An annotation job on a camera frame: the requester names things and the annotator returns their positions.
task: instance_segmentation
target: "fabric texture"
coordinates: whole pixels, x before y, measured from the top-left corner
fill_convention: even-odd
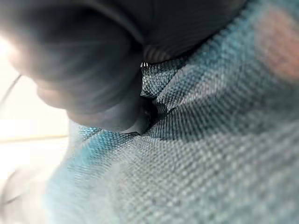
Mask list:
[[[299,0],[253,0],[191,57],[143,67],[151,128],[72,124],[49,224],[299,223],[298,43]]]

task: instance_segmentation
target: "woven textile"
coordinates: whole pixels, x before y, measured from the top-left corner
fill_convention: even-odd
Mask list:
[[[49,223],[299,223],[298,49],[299,0],[254,0],[191,57],[143,67],[151,128],[72,124]]]

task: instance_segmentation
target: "blue fabric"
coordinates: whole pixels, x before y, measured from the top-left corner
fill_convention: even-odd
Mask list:
[[[299,223],[298,28],[299,0],[251,1],[190,58],[143,68],[154,124],[141,136],[72,124],[49,223]]]

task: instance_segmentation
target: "black wire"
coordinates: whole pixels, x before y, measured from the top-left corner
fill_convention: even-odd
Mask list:
[[[9,97],[9,95],[11,94],[11,91],[13,90],[13,88],[15,87],[15,85],[17,84],[17,82],[20,80],[21,77],[22,77],[22,74],[19,74],[18,77],[13,81],[13,83],[6,90],[3,98],[0,101],[0,110],[3,109],[4,104],[5,104],[6,100],[7,100],[7,98]]]

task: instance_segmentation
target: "teal woven fabric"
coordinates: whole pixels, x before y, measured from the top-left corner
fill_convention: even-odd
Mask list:
[[[151,128],[72,124],[49,223],[299,223],[298,37],[299,0],[254,0],[191,57],[143,68]]]

